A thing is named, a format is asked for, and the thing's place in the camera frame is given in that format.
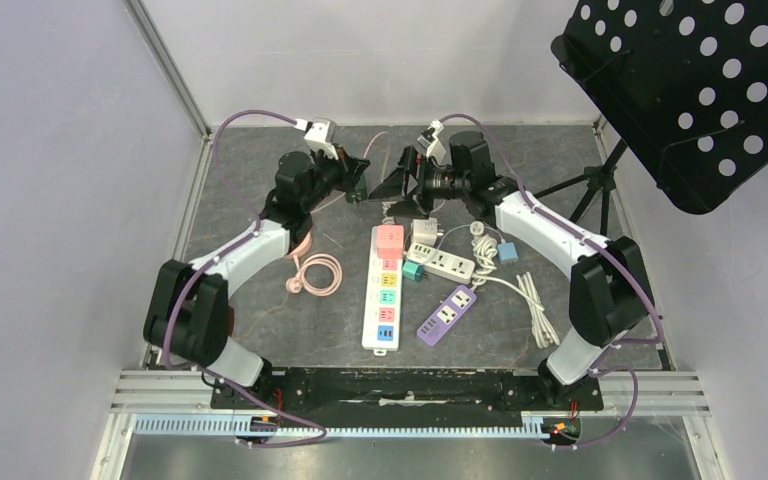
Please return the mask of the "pink cube socket adapter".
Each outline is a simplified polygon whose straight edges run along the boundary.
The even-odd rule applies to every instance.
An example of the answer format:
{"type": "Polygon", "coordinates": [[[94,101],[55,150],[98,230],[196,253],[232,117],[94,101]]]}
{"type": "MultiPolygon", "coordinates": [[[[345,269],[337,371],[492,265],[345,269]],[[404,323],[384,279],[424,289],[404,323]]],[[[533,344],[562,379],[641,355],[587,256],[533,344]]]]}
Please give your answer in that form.
{"type": "Polygon", "coordinates": [[[381,260],[398,261],[403,258],[404,227],[382,224],[376,228],[375,252],[381,260]]]}

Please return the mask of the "round pink socket hub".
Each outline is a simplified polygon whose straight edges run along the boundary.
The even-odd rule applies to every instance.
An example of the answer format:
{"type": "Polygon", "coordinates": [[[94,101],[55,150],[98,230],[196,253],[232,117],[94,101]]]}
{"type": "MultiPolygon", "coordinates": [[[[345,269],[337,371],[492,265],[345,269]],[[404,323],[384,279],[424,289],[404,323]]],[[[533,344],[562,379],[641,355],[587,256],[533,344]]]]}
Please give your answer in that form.
{"type": "Polygon", "coordinates": [[[312,231],[308,231],[302,240],[299,242],[299,244],[288,253],[288,257],[290,259],[292,258],[300,258],[304,257],[309,253],[313,245],[313,239],[312,239],[312,231]]]}

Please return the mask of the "white multicolour power strip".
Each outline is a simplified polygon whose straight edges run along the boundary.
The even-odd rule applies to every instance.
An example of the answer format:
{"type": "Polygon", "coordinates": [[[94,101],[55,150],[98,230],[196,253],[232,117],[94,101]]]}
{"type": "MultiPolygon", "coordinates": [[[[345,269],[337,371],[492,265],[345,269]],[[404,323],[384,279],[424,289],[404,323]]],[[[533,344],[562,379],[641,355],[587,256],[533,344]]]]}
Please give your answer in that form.
{"type": "Polygon", "coordinates": [[[377,257],[378,226],[371,230],[361,345],[375,356],[385,356],[400,346],[403,258],[394,261],[377,257]]]}

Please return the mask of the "blue usb charger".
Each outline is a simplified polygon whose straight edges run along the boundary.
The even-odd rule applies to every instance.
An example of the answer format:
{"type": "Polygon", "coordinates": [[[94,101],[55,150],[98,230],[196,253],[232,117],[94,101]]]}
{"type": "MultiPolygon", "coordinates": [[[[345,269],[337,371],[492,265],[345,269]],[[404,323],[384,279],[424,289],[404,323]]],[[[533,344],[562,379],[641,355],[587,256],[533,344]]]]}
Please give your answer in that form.
{"type": "Polygon", "coordinates": [[[500,264],[507,265],[519,260],[518,251],[512,242],[503,242],[497,245],[497,259],[500,264]]]}

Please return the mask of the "dark green cube adapter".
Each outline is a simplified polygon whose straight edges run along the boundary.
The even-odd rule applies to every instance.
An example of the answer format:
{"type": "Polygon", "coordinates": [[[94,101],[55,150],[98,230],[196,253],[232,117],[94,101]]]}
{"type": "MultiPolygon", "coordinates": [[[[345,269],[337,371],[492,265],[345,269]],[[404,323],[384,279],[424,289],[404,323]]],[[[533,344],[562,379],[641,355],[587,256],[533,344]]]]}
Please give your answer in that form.
{"type": "Polygon", "coordinates": [[[366,174],[359,176],[355,185],[345,193],[345,200],[349,204],[358,205],[369,199],[369,189],[366,174]]]}

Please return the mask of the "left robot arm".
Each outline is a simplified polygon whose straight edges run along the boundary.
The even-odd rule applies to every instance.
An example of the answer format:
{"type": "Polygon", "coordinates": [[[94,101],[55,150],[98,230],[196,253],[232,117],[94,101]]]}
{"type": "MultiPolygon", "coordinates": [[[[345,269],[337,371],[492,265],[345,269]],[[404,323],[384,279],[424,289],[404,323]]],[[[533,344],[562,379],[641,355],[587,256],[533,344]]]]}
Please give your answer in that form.
{"type": "Polygon", "coordinates": [[[236,396],[248,407],[267,405],[274,383],[264,372],[271,364],[232,339],[230,297],[297,249],[312,229],[312,211],[333,192],[353,190],[369,165],[343,148],[333,158],[324,151],[287,153],[249,230],[211,254],[165,262],[143,326],[144,340],[160,348],[162,361],[177,356],[236,384],[236,396]]]}

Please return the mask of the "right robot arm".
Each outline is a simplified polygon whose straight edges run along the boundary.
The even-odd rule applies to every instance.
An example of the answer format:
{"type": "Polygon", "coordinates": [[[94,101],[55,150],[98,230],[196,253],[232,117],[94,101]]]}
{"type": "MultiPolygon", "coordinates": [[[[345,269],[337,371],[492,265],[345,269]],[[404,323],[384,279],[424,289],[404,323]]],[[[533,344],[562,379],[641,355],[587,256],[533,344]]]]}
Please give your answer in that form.
{"type": "Polygon", "coordinates": [[[628,343],[642,320],[658,318],[637,243],[581,228],[498,174],[480,131],[458,132],[443,147],[426,129],[369,197],[391,201],[389,215],[411,219],[429,217],[438,200],[460,200],[475,219],[530,246],[567,277],[571,330],[541,363],[537,382],[551,408],[572,401],[577,383],[610,347],[628,343]]]}

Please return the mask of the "white cube adapter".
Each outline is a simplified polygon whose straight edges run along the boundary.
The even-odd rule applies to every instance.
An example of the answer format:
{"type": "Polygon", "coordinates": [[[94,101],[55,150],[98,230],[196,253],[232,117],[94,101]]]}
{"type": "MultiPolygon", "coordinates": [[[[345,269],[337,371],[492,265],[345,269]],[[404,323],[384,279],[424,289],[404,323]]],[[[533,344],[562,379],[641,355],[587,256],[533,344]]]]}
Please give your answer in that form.
{"type": "Polygon", "coordinates": [[[435,246],[442,235],[436,218],[414,219],[411,222],[411,240],[414,243],[435,246]]]}

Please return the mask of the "white usb power strip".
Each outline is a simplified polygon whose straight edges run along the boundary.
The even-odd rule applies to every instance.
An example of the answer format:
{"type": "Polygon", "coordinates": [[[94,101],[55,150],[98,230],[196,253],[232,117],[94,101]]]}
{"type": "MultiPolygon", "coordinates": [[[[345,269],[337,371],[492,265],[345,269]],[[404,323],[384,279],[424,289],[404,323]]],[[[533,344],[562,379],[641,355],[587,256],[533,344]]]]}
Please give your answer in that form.
{"type": "Polygon", "coordinates": [[[464,285],[471,282],[475,270],[473,260],[420,243],[410,245],[406,258],[430,274],[464,285]]]}

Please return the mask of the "teal usb charger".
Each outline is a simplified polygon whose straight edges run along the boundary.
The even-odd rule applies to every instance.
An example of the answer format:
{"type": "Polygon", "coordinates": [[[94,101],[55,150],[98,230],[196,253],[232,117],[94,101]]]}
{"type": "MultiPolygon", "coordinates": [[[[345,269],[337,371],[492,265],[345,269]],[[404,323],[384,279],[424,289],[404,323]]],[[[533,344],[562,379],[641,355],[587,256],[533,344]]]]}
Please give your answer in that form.
{"type": "Polygon", "coordinates": [[[423,265],[409,260],[405,260],[402,264],[402,275],[413,282],[420,282],[428,277],[423,265]]]}

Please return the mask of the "purple power strip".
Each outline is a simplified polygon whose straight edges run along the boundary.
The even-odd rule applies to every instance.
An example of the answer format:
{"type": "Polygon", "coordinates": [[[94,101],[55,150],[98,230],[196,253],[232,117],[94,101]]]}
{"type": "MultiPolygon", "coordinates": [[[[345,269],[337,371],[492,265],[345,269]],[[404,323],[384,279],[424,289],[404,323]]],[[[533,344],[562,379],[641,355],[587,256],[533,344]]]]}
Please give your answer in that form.
{"type": "Polygon", "coordinates": [[[476,293],[465,285],[456,287],[440,306],[417,328],[417,337],[430,347],[439,341],[464,317],[477,301],[476,293]]]}

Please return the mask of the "black music stand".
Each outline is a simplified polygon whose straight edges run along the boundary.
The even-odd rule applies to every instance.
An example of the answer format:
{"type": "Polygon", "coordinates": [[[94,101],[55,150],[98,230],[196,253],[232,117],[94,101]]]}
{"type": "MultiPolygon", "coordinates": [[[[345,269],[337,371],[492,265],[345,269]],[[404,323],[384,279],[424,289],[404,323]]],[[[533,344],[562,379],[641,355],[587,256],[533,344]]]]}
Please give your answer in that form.
{"type": "Polygon", "coordinates": [[[550,49],[676,208],[768,165],[768,1],[581,1],[550,49]]]}

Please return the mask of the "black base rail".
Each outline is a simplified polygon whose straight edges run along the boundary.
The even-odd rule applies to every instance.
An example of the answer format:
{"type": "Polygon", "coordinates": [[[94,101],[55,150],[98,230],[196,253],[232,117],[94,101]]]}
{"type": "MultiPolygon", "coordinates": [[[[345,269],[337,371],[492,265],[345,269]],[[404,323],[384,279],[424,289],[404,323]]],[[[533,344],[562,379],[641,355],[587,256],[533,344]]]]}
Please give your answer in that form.
{"type": "Polygon", "coordinates": [[[534,371],[454,368],[274,368],[251,389],[265,424],[387,429],[515,427],[524,412],[562,416],[604,408],[599,382],[554,386],[534,371]]]}

